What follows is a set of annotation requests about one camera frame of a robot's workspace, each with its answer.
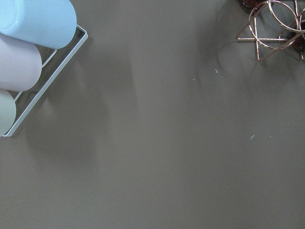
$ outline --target white metal frame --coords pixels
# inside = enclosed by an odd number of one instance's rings
[[[38,102],[38,100],[41,98],[41,96],[45,93],[45,91],[48,89],[48,87],[51,85],[51,83],[55,80],[55,78],[58,76],[58,74],[63,70],[63,68],[66,66],[66,64],[70,61],[70,59],[75,55],[75,53],[79,50],[79,48],[85,43],[85,41],[88,39],[88,34],[85,29],[83,29],[81,26],[77,25],[77,29],[80,30],[83,33],[83,36],[81,39],[77,42],[77,44],[72,48],[72,50],[69,52],[69,54],[65,57],[65,59],[58,65],[57,69],[53,72],[53,74],[49,77],[47,82],[41,87],[41,89],[38,91],[38,93],[35,95],[35,97],[31,100],[29,105],[22,111],[21,115],[15,120],[12,127],[9,129],[9,131],[3,135],[4,137],[10,137],[14,134],[16,129],[19,127],[19,125],[22,123],[22,121],[25,119],[25,117],[28,115],[28,113],[31,111],[31,109],[34,107],[34,105]],[[54,50],[54,52],[50,55],[50,57],[43,63],[42,67],[46,66],[47,63],[52,59],[52,57],[56,54],[57,50]],[[16,97],[14,98],[15,101],[18,100],[18,98],[21,96],[22,92],[19,92]]]

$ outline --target light blue cup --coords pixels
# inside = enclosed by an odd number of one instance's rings
[[[73,38],[76,13],[69,0],[0,0],[0,33],[60,49]]]

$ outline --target geometric wire holder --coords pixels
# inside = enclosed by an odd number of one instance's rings
[[[305,9],[303,9],[300,13],[298,10],[298,4],[297,4],[297,0],[293,0],[294,2],[294,8],[292,9],[290,6],[288,6],[287,4],[283,3],[283,1],[279,1],[279,0],[266,0],[264,2],[259,3],[256,7],[254,7],[250,13],[249,16],[249,21],[248,23],[243,27],[243,29],[240,31],[240,33],[236,36],[236,39],[239,42],[255,42],[255,51],[256,51],[256,58],[259,61],[263,61],[267,58],[269,58],[270,56],[274,55],[275,53],[288,48],[289,46],[291,46],[296,39],[298,39],[300,36],[302,36],[305,39],[305,30],[302,30],[301,28],[301,24],[302,22],[304,22],[305,20],[302,20],[302,16],[305,13]],[[284,23],[282,23],[279,18],[276,16],[272,4],[281,4],[283,5],[286,9],[288,9],[288,11],[293,15],[293,17],[295,18],[294,21],[292,21],[289,25],[285,25]],[[268,6],[269,7],[269,11],[271,13],[271,15],[273,16],[273,18],[276,20],[276,22],[278,22],[282,27],[283,27],[283,31],[279,34],[278,38],[259,38],[258,37],[258,29],[257,29],[257,23],[256,23],[256,17],[259,16],[262,12],[262,10]],[[240,35],[242,34],[242,32],[249,27],[249,30],[252,34],[252,38],[240,38]],[[283,38],[283,33],[285,31],[291,31],[295,33],[295,36],[291,39],[289,38]],[[274,47],[269,45],[268,43],[270,42],[282,42],[284,44],[282,44],[279,47]],[[273,51],[266,55],[265,57],[261,56],[261,52],[260,52],[260,45],[268,48],[268,49],[272,49]],[[302,60],[305,60],[304,57],[304,53],[301,52],[300,53]]]
[[[13,135],[13,133],[16,131],[18,126],[22,123],[22,121],[25,119],[25,117],[28,115],[28,113],[31,111],[31,109],[34,107],[34,105],[38,102],[38,100],[41,98],[41,96],[45,93],[45,91],[48,89],[48,87],[51,85],[51,83],[55,80],[55,78],[58,76],[58,74],[63,70],[63,68],[66,66],[66,64],[70,61],[70,59],[75,55],[75,53],[79,50],[79,48],[85,43],[85,41],[88,39],[88,34],[85,29],[83,29],[81,26],[77,25],[77,31],[81,33],[80,40],[73,46],[71,51],[65,56],[63,61],[61,61],[57,66],[54,72],[48,77],[46,82],[39,88],[36,95],[31,99],[29,104],[21,111],[20,115],[16,117],[12,127],[8,130],[8,132],[3,135],[4,137],[10,137]],[[47,64],[50,63],[50,61],[53,59],[55,54],[57,53],[57,49],[53,50],[52,54],[47,58],[47,60],[43,63],[42,67],[44,68]],[[19,92],[15,98],[14,101],[17,102],[18,99],[22,96],[23,92]]]

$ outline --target gray surface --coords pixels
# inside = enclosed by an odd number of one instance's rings
[[[256,62],[237,1],[72,3],[90,38],[0,138],[1,229],[305,228],[296,53]]]

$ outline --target mug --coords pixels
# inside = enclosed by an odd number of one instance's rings
[[[0,34],[0,89],[26,91],[36,84],[41,70],[34,44]]]
[[[0,33],[60,49],[76,31],[76,13],[69,0],[0,0]]]
[[[16,118],[16,104],[8,91],[0,89],[0,136],[6,134]]]

